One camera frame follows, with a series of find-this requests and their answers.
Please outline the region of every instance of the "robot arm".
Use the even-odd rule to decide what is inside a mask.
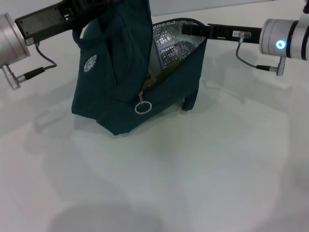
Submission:
[[[15,20],[27,46],[63,33],[82,29],[121,0],[64,0]]]
[[[53,6],[16,19],[0,15],[0,68],[11,88],[20,88],[27,81],[56,64],[38,49],[38,43],[71,29],[82,29],[91,20],[101,16],[109,7],[122,0],[63,0]],[[9,65],[30,56],[27,46],[36,44],[38,52],[53,65],[32,70],[15,77]]]
[[[200,26],[184,25],[183,34],[239,42],[236,56],[240,61],[253,68],[276,72],[278,76],[282,76],[286,58],[309,60],[309,1],[300,20],[269,19],[262,29],[214,24],[201,29]],[[242,43],[259,44],[262,54],[280,57],[278,67],[247,63],[238,55]]]

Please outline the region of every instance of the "white table surface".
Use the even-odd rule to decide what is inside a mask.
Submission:
[[[20,16],[16,2],[1,10]],[[298,19],[302,6],[280,0],[153,20],[262,27]],[[128,136],[70,112],[79,63],[70,32],[42,43],[58,68],[15,92],[0,74],[0,231],[307,232],[309,64],[288,60],[275,77],[239,62],[236,48],[209,41],[194,110],[172,107]],[[47,64],[30,52],[12,65],[16,75]],[[278,63],[254,44],[240,54]]]

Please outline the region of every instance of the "bag logo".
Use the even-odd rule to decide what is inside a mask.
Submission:
[[[95,66],[96,61],[97,61],[97,55],[90,57],[84,66],[84,72],[86,73],[89,72],[93,68],[93,66]]]

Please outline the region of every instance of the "blue led light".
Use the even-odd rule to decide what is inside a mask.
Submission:
[[[286,46],[286,43],[285,43],[285,41],[283,41],[283,40],[279,40],[279,41],[276,43],[276,46],[277,46],[278,49],[284,49],[285,46]]]

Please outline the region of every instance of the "silver insulated lining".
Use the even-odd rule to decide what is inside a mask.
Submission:
[[[196,25],[192,22],[174,21],[154,26],[154,40],[163,68],[175,61],[184,60],[205,40],[205,37],[183,35],[183,24]]]

